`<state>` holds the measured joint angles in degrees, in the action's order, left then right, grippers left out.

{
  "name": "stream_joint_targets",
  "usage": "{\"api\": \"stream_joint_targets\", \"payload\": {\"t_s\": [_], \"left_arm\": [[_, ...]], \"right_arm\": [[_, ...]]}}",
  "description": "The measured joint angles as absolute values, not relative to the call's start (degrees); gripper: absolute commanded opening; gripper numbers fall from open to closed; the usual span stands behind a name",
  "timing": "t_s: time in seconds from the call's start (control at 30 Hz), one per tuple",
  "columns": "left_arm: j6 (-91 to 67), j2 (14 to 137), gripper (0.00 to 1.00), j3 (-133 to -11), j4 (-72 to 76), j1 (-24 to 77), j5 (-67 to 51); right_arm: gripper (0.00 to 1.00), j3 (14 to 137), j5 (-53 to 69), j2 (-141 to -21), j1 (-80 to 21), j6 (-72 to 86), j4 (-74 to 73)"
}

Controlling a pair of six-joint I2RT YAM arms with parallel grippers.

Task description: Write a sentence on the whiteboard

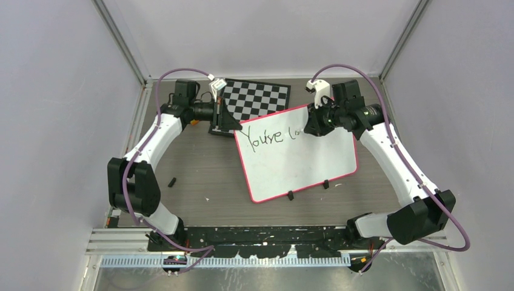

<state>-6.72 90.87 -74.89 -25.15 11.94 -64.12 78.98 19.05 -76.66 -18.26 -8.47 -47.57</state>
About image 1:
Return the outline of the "pink framed whiteboard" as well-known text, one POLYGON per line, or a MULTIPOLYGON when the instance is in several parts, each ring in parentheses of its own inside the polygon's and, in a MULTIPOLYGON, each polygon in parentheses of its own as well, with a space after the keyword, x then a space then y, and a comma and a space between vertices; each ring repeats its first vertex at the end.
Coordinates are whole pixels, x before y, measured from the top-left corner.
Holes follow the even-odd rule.
POLYGON ((304 133, 306 105, 242 122, 234 132, 250 199, 262 203, 357 172, 355 137, 304 133))

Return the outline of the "black marker cap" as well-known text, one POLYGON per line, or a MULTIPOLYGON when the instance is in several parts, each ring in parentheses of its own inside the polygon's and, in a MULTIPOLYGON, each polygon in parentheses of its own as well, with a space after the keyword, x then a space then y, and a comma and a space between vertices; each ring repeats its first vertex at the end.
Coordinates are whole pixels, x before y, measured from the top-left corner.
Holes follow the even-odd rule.
POLYGON ((167 187, 169 187, 169 188, 173 187, 176 183, 176 180, 177 179, 175 177, 173 177, 172 180, 168 183, 167 187))

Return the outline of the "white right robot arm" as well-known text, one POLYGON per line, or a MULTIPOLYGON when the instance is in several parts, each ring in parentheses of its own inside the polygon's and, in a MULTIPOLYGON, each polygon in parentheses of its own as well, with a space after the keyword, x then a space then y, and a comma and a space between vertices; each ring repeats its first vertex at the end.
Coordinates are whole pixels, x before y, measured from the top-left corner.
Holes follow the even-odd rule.
POLYGON ((330 136, 337 128, 352 133, 376 159, 401 206, 392 213, 365 213, 349 219, 344 232, 348 245, 361 249, 374 237, 406 245, 444 230, 456 198, 431 181, 417 181, 412 173, 416 165, 407 154, 398 154, 403 146, 385 120, 382 106, 366 105, 356 80, 331 85, 316 79, 307 81, 305 89, 314 95, 314 102, 307 106, 304 133, 330 136))

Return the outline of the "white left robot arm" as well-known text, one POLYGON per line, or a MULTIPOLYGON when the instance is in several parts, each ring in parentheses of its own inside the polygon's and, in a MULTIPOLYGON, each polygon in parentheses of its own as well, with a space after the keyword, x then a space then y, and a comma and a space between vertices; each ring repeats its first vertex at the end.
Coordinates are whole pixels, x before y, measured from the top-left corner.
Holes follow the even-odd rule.
POLYGON ((210 100, 197 98, 199 83, 179 79, 167 103, 160 106, 151 128, 135 147, 122 158, 107 164, 110 205, 133 215, 163 233, 162 242, 172 251, 185 246, 183 221, 161 202, 155 176, 156 167, 172 141, 192 121, 208 121, 223 130, 240 130, 241 124, 231 115, 220 92, 227 81, 215 78, 209 84, 210 100))

